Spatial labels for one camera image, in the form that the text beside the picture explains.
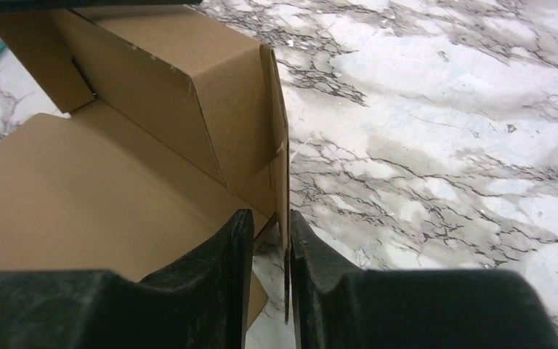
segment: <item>white marble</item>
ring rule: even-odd
[[[558,1],[212,0],[276,47],[291,203],[363,268],[508,268],[558,331]],[[53,104],[0,59],[0,139]],[[247,348],[295,348],[283,270]]]

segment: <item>marble pattern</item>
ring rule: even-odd
[[[276,48],[291,203],[362,268],[508,268],[558,331],[558,1],[207,0]],[[0,139],[55,108],[0,59]],[[295,348],[283,269],[247,348]]]

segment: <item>brown cardboard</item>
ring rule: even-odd
[[[0,15],[5,42],[72,114],[34,116],[0,143],[0,270],[109,268],[137,281],[240,208],[258,231],[279,217],[287,241],[272,50],[169,9]],[[255,277],[250,295],[249,323],[266,302]]]

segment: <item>open cardboard box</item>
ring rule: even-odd
[[[272,50],[185,7],[0,14],[0,35],[71,119],[0,142],[0,270],[114,270],[139,281],[236,209],[278,214],[287,121]],[[248,323],[266,303],[251,278]]]

